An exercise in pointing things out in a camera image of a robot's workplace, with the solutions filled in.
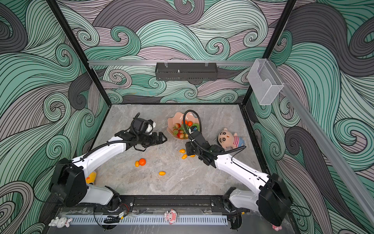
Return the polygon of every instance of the robotic arm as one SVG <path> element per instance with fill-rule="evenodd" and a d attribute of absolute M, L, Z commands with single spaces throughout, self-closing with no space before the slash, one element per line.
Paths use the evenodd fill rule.
<path fill-rule="evenodd" d="M 184 123 L 188 112 L 193 112 L 198 116 L 195 111 L 188 110 L 184 114 Z M 162 132 L 159 132 L 158 135 L 152 133 L 156 126 L 152 120 L 144 120 L 138 116 L 139 113 L 135 116 L 129 129 L 116 133 L 107 143 L 73 160 L 61 159 L 53 173 L 49 185 L 50 192 L 67 207 L 79 203 L 95 203 L 106 206 L 108 210 L 116 211 L 120 204 L 119 194 L 107 186 L 101 188 L 86 184 L 85 178 L 97 167 L 131 147 L 145 151 L 149 146 L 163 144 L 167 141 Z M 250 189 L 250 191 L 236 188 L 229 190 L 224 196 L 226 197 L 226 209 L 229 211 L 236 208 L 257 210 L 270 223 L 276 226 L 281 225 L 292 204 L 291 195 L 282 178 L 277 174 L 269 176 L 259 172 L 231 156 L 230 153 L 242 150 L 245 146 L 225 151 L 219 145 L 210 145 L 196 127 L 190 128 L 188 135 L 190 141 L 186 143 L 187 155 L 198 155 L 206 165 L 229 173 Z M 142 145 L 145 149 L 137 149 L 136 145 Z"/>
<path fill-rule="evenodd" d="M 131 126 L 114 135 L 107 143 L 102 144 L 85 155 L 57 162 L 49 184 L 49 190 L 67 207 L 79 203 L 96 203 L 105 205 L 108 210 L 116 210 L 120 204 L 119 194 L 112 188 L 86 184 L 86 178 L 100 165 L 131 147 L 145 151 L 148 147 L 165 143 L 168 139 L 162 132 L 152 133 L 156 123 L 152 120 L 138 118 L 138 113 Z M 142 145 L 144 150 L 135 146 Z"/>
<path fill-rule="evenodd" d="M 195 113 L 201 124 L 199 115 L 193 110 L 188 110 L 183 116 L 185 129 L 187 129 L 185 118 L 188 112 Z M 270 223 L 275 226 L 281 225 L 293 202 L 281 177 L 277 174 L 270 176 L 259 172 L 231 156 L 230 153 L 241 151 L 245 146 L 225 151 L 219 145 L 210 145 L 201 132 L 197 130 L 197 127 L 188 130 L 188 138 L 190 141 L 186 143 L 187 155 L 199 156 L 199 159 L 206 165 L 229 173 L 250 189 L 250 191 L 242 191 L 236 188 L 232 191 L 229 190 L 225 195 L 229 200 L 229 202 L 226 201 L 227 209 L 247 208 L 256 210 Z"/>

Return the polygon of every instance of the swirl pattern wall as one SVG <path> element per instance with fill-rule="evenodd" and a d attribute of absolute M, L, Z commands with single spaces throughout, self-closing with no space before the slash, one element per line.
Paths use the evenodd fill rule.
<path fill-rule="evenodd" d="M 374 195 L 374 2 L 297 5 L 271 60 Z M 250 119 L 271 172 L 281 175 L 302 233 L 374 233 L 367 217 L 282 93 L 251 96 Z M 295 207 L 300 214 L 308 212 Z"/>
<path fill-rule="evenodd" d="M 57 0 L 89 60 L 261 58 L 286 0 Z M 313 0 L 304 0 L 303 4 Z M 248 67 L 157 81 L 155 67 L 96 66 L 113 103 L 241 103 Z"/>
<path fill-rule="evenodd" d="M 31 185 L 86 152 L 108 106 L 45 0 L 0 3 L 0 233 L 41 233 L 53 206 Z M 47 190 L 52 171 L 37 181 Z"/>

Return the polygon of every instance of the plush doll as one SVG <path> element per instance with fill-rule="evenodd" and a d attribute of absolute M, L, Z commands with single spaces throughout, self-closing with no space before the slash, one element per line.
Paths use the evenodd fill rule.
<path fill-rule="evenodd" d="M 244 145 L 244 140 L 241 137 L 237 136 L 237 133 L 231 134 L 227 130 L 227 128 L 224 128 L 220 134 L 217 137 L 217 140 L 219 144 L 224 148 L 227 149 L 228 147 L 231 147 L 233 149 L 238 148 L 240 146 Z"/>
<path fill-rule="evenodd" d="M 55 219 L 52 219 L 50 221 L 48 226 L 52 226 L 52 227 L 56 226 L 57 228 L 62 228 L 63 226 L 66 226 L 68 228 L 72 220 L 73 220 L 72 218 L 68 219 L 66 217 L 62 217 L 59 219 L 58 217 L 56 217 Z"/>

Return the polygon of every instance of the clear plastic holder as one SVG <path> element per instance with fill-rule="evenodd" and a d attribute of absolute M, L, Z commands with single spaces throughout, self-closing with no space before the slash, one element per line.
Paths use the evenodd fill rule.
<path fill-rule="evenodd" d="M 283 88 L 280 76 L 273 62 L 266 58 L 255 60 L 247 78 L 260 105 L 272 104 Z"/>

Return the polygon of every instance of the marble surface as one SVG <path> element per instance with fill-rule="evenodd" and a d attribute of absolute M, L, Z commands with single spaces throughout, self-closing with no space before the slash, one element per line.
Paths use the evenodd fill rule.
<path fill-rule="evenodd" d="M 205 165 L 197 156 L 181 159 L 183 154 L 179 150 L 185 149 L 187 140 L 177 140 L 166 131 L 167 119 L 188 109 L 199 114 L 202 133 L 211 145 L 217 144 L 217 135 L 224 127 L 237 132 L 247 148 L 235 158 L 261 170 L 238 105 L 113 105 L 94 147 L 127 129 L 138 112 L 140 118 L 156 122 L 154 131 L 162 131 L 168 141 L 145 152 L 131 148 L 114 156 L 96 169 L 95 184 L 110 186 L 123 195 L 222 195 L 232 186 L 248 190 L 237 179 Z M 141 158 L 147 160 L 146 165 L 135 167 L 135 161 Z M 165 171 L 166 175 L 160 176 L 159 171 Z"/>

